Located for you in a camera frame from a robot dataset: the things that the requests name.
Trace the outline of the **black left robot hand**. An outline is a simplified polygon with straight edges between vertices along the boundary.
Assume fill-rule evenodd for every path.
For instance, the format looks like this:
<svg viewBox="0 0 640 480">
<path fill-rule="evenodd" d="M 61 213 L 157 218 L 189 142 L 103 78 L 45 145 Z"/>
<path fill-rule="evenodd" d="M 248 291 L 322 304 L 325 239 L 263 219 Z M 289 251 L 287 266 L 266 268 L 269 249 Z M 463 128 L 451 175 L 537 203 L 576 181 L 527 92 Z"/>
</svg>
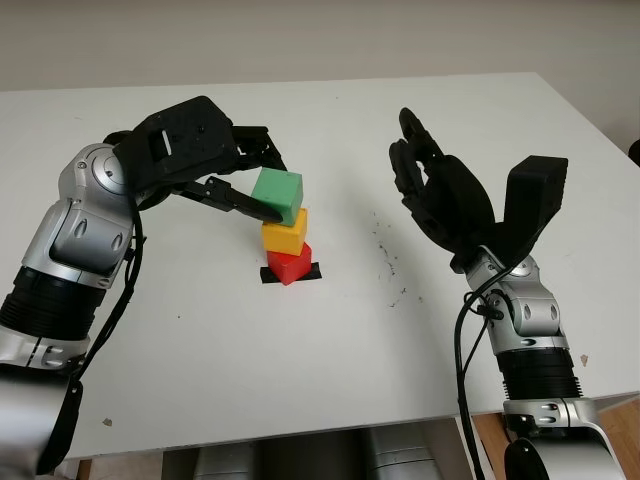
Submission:
<svg viewBox="0 0 640 480">
<path fill-rule="evenodd" d="M 186 182 L 160 186 L 145 198 L 139 194 L 139 209 L 141 211 L 150 209 L 169 196 L 177 195 L 224 212 L 236 210 L 256 220 L 280 223 L 283 220 L 283 214 L 275 207 L 234 189 L 229 182 L 214 176 L 214 174 L 229 175 L 236 171 L 260 167 L 287 171 L 266 127 L 235 126 L 231 128 L 231 132 L 236 143 L 234 150 L 236 157 L 229 167 L 217 168 L 210 172 L 204 183 L 193 178 Z"/>
</svg>

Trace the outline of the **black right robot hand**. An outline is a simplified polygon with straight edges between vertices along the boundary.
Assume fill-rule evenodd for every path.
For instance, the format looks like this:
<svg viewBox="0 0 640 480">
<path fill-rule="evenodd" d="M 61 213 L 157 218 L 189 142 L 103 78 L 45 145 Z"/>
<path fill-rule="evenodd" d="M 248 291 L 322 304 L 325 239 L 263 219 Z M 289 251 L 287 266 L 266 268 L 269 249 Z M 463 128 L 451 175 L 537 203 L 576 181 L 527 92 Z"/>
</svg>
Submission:
<svg viewBox="0 0 640 480">
<path fill-rule="evenodd" d="M 474 254 L 495 223 L 486 190 L 460 159 L 443 153 L 409 108 L 401 109 L 399 123 L 403 137 L 390 145 L 389 157 L 403 205 L 441 248 Z"/>
</svg>

